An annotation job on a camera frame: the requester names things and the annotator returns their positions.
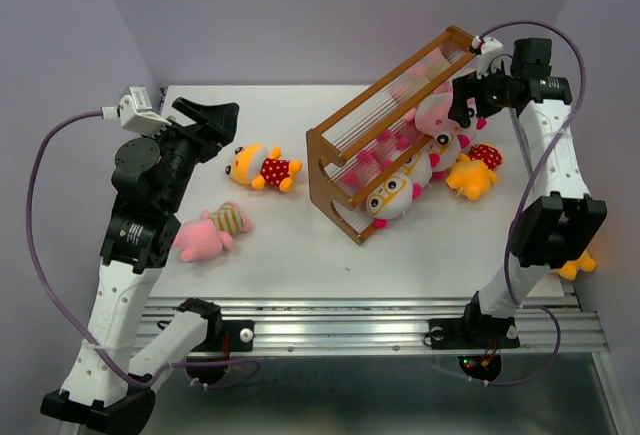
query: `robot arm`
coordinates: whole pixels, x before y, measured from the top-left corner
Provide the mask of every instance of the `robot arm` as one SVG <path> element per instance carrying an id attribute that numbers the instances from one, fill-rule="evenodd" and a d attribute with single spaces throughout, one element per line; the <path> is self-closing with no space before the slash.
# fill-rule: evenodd
<path id="1" fill-rule="evenodd" d="M 193 170 L 231 143 L 237 127 L 235 103 L 203 106 L 179 98 L 172 106 L 195 123 L 182 126 L 161 118 L 140 87 L 129 88 L 118 107 L 103 109 L 104 118 L 120 119 L 124 128 L 142 136 L 122 145 L 115 157 L 111 181 L 118 193 L 87 327 L 97 343 L 83 340 L 61 389 L 46 395 L 41 405 L 45 415 L 103 433 L 139 433 L 144 424 L 127 420 L 135 413 L 151 414 L 153 392 L 168 373 L 152 389 L 136 389 L 107 366 L 99 350 L 134 379 L 148 381 L 160 366 L 183 359 L 220 332 L 219 307 L 188 300 L 157 339 L 131 359 L 145 303 L 180 228 L 175 213 Z"/>
<path id="2" fill-rule="evenodd" d="M 478 69 L 453 81 L 449 118 L 468 126 L 469 99 L 474 99 L 478 117 L 511 109 L 525 165 L 535 180 L 510 228 L 506 263 L 511 290 L 501 267 L 461 319 L 430 320 L 428 338 L 434 349 L 485 348 L 492 340 L 501 348 L 518 347 L 514 315 L 519 303 L 550 271 L 582 255 L 607 212 L 605 202 L 592 199 L 582 179 L 569 129 L 538 171 L 533 169 L 571 112 L 568 81 L 551 76 L 551 40 L 517 40 L 510 74 L 499 62 L 504 54 L 497 40 L 476 37 L 471 51 L 479 56 Z"/>

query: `pink pig plush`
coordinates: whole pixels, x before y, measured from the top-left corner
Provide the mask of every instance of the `pink pig plush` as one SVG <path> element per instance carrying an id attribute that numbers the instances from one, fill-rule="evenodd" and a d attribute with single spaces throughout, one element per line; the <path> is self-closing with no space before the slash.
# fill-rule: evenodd
<path id="1" fill-rule="evenodd" d="M 253 228 L 251 221 L 234 202 L 227 202 L 216 212 L 204 210 L 199 220 L 184 223 L 173 242 L 179 249 L 180 260 L 193 262 L 217 257 L 223 247 L 236 248 L 231 234 L 248 232 Z"/>

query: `table surface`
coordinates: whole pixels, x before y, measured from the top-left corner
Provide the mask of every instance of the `table surface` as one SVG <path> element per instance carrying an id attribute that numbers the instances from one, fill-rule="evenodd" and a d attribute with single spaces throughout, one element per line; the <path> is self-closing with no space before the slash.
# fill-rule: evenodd
<path id="1" fill-rule="evenodd" d="M 240 105 L 235 142 L 198 165 L 178 218 L 197 218 L 236 201 L 255 225 L 236 237 L 237 250 L 214 260 L 182 263 L 175 252 L 152 298 L 458 298 L 471 297 L 501 266 L 509 223 L 526 183 L 525 166 L 508 114 L 494 116 L 477 141 L 500 148 L 500 183 L 479 201 L 458 198 L 433 182 L 406 215 L 352 242 L 310 201 L 307 176 L 287 194 L 254 191 L 224 173 L 235 147 L 282 147 L 282 158 L 306 165 L 305 132 L 362 92 L 365 86 L 171 86 L 163 116 L 177 97 L 203 104 Z M 560 280 L 548 276 L 532 297 L 560 297 Z"/>

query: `wooden frame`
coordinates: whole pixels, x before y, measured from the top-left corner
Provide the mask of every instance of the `wooden frame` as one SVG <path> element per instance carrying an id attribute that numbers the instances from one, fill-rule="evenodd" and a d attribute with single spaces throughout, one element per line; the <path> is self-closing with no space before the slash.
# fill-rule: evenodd
<path id="1" fill-rule="evenodd" d="M 474 55 L 469 51 L 473 37 L 458 27 L 447 28 L 439 37 L 416 52 L 410 58 L 387 73 L 340 110 L 307 132 L 307 158 L 309 170 L 309 194 L 313 204 L 346 233 L 354 242 L 361 244 L 376 230 L 372 224 L 352 223 L 347 220 L 347 211 L 354 212 L 369 193 L 395 172 L 403 160 L 408 159 L 430 140 L 419 136 L 389 167 L 357 193 L 349 193 L 337 181 L 339 168 L 347 167 L 362 149 L 374 143 L 385 129 L 399 122 L 412 107 L 418 105 L 440 84 L 464 67 Z M 426 66 L 425 83 L 402 103 L 393 103 L 388 94 L 394 82 L 406 78 L 407 72 L 416 64 L 438 53 L 439 59 Z M 349 118 L 360 118 L 353 127 L 339 131 L 339 125 L 349 125 Z M 331 165 L 333 173 L 328 173 Z"/>

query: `gray backdrop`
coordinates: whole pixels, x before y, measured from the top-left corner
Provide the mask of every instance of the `gray backdrop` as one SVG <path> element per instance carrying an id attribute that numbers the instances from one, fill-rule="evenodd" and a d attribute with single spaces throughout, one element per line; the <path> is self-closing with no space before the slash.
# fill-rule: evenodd
<path id="1" fill-rule="evenodd" d="M 2 0 L 0 130 L 4 283 L 0 291 L 0 426 L 46 433 L 43 393 L 59 387 L 79 339 L 47 302 L 28 261 L 24 195 L 37 144 L 80 111 L 115 103 L 127 84 L 368 82 L 449 24 L 471 32 L 513 18 L 556 21 L 575 36 L 590 91 L 576 124 L 583 171 L 611 214 L 594 244 L 600 270 L 580 289 L 600 311 L 632 411 L 639 327 L 633 248 L 639 211 L 629 161 L 637 115 L 630 85 L 638 65 L 629 21 L 638 0 Z M 513 30 L 501 38 L 542 32 Z M 573 75 L 558 46 L 556 67 Z M 85 319 L 114 191 L 113 154 L 126 134 L 85 121 L 51 147 L 35 204 L 42 261 L 60 295 Z"/>

